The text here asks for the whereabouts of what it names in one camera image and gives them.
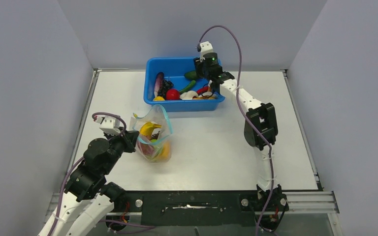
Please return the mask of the red grape bunch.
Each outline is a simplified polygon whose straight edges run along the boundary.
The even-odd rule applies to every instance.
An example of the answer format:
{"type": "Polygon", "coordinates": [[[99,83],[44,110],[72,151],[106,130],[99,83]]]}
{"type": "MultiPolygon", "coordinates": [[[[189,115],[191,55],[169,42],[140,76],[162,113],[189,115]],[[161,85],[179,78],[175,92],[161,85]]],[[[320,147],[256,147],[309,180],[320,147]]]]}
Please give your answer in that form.
{"type": "Polygon", "coordinates": [[[138,142],[137,146],[141,154],[147,158],[151,158],[156,152],[156,149],[151,144],[138,142]]]}

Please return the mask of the yellow banana bunch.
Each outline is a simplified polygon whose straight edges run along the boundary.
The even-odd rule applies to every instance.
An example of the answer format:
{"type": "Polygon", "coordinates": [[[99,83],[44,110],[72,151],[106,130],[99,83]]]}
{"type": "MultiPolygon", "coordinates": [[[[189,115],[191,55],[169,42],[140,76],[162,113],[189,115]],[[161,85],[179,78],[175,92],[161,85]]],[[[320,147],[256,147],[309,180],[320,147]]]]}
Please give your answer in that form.
{"type": "Polygon", "coordinates": [[[162,128],[161,124],[157,124],[153,122],[146,122],[144,125],[141,126],[139,133],[140,135],[150,140],[154,130],[160,129],[160,128],[162,128]]]}

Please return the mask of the dried brown grape bunch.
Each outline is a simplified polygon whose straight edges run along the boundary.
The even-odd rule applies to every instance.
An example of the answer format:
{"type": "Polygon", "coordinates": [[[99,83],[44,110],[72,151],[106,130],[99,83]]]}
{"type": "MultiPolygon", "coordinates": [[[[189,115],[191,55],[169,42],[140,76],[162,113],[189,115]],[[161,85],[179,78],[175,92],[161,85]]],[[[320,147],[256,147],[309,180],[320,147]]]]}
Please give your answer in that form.
{"type": "Polygon", "coordinates": [[[151,136],[150,136],[150,140],[153,141],[153,142],[158,140],[160,133],[161,133],[160,131],[158,131],[156,133],[152,133],[151,136]]]}

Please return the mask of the clear zip top bag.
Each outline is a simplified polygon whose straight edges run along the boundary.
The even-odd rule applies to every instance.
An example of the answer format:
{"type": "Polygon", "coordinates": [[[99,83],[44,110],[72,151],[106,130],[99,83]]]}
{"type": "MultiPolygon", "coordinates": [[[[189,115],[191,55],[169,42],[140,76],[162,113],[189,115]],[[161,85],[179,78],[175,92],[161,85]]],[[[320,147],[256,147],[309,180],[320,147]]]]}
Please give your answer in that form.
{"type": "Polygon", "coordinates": [[[172,124],[162,105],[154,105],[149,112],[139,117],[133,114],[130,119],[133,131],[139,132],[136,148],[140,155],[150,162],[167,162],[172,155],[172,124]]]}

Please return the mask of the yellow bell pepper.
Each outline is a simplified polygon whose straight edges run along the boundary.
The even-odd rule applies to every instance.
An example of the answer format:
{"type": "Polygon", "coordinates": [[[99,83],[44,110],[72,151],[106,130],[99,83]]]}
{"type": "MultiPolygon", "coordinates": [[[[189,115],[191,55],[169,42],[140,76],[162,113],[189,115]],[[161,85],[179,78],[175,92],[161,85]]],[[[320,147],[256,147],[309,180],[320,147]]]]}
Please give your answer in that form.
{"type": "Polygon", "coordinates": [[[157,161],[168,161],[171,157],[171,142],[164,142],[159,154],[157,156],[157,161]]]}

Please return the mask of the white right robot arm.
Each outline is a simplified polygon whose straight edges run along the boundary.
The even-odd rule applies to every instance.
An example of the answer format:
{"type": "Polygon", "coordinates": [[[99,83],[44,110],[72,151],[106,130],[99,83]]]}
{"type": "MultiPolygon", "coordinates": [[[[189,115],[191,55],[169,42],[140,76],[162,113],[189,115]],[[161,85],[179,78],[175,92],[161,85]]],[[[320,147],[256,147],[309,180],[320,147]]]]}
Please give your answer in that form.
{"type": "Polygon", "coordinates": [[[193,60],[197,76],[205,78],[209,86],[225,98],[232,99],[245,119],[244,137],[254,148],[259,161],[257,180],[257,204],[263,210],[276,213],[287,207],[287,200],[276,180],[273,163],[273,145],[278,134],[275,107],[255,99],[241,87],[241,75],[234,77],[224,71],[214,52],[206,53],[193,60]]]}

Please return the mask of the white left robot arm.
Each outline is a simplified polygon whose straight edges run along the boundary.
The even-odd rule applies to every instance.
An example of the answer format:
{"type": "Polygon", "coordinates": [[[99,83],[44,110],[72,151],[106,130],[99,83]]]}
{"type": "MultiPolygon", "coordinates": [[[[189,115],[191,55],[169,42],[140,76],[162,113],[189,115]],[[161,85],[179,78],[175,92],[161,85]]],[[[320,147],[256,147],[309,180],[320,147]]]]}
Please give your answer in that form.
{"type": "Polygon", "coordinates": [[[92,140],[63,181],[59,202],[39,232],[41,236],[85,236],[116,204],[125,190],[106,182],[123,153],[135,152],[138,131],[92,140]]]}

